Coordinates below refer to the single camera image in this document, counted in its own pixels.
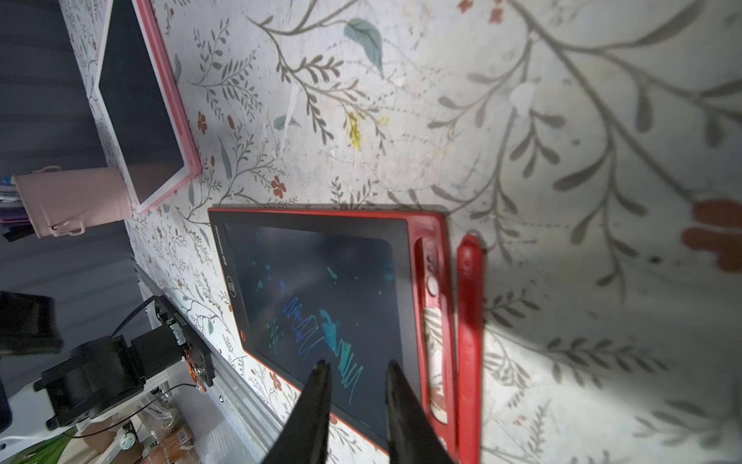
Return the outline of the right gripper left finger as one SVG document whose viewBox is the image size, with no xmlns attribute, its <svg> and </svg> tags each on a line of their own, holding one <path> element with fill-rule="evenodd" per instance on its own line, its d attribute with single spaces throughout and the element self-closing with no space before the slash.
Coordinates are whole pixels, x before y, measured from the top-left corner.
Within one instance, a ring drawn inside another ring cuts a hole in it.
<svg viewBox="0 0 742 464">
<path fill-rule="evenodd" d="M 324 464 L 332 406 L 332 367 L 313 367 L 294 409 L 262 463 Z"/>
</svg>

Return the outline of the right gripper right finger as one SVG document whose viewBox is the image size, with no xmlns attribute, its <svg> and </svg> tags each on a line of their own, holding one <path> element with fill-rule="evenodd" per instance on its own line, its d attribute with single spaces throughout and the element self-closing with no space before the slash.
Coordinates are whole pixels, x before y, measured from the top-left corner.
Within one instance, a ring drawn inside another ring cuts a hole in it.
<svg viewBox="0 0 742 464">
<path fill-rule="evenodd" d="M 388 454 L 391 464 L 452 464 L 397 361 L 386 371 Z"/>
</svg>

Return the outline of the red tablet front with scribbles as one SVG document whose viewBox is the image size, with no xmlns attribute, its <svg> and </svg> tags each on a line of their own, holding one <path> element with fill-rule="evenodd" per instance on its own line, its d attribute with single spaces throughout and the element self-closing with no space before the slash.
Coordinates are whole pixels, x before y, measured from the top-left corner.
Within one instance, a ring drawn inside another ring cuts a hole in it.
<svg viewBox="0 0 742 464">
<path fill-rule="evenodd" d="M 385 384 L 399 363 L 455 454 L 456 381 L 448 232 L 437 212 L 213 207 L 218 261 L 245 353 L 295 388 L 315 363 L 332 409 L 388 449 Z"/>
</svg>

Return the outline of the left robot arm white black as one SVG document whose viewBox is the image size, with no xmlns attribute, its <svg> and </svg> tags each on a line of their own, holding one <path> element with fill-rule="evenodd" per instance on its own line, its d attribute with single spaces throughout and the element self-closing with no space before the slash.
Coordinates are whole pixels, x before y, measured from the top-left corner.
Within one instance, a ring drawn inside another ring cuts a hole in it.
<svg viewBox="0 0 742 464">
<path fill-rule="evenodd" d="M 1 355 L 4 358 L 59 354 L 54 299 L 4 291 L 1 294 Z M 138 396 L 146 384 L 184 355 L 173 331 L 156 328 L 132 342 L 103 336 L 85 342 L 69 358 L 12 396 L 1 396 L 1 457 L 9 459 L 94 419 Z"/>
</svg>

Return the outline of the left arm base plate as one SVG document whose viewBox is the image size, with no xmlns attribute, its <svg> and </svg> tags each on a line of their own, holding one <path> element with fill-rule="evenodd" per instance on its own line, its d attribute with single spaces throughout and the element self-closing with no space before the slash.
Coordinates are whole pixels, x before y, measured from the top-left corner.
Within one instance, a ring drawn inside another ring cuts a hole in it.
<svg viewBox="0 0 742 464">
<path fill-rule="evenodd" d="M 182 349 L 185 361 L 194 384 L 206 392 L 214 386 L 214 363 L 212 351 L 201 338 L 199 332 L 191 327 L 185 316 L 164 296 L 155 297 L 155 311 L 158 321 L 168 326 Z"/>
</svg>

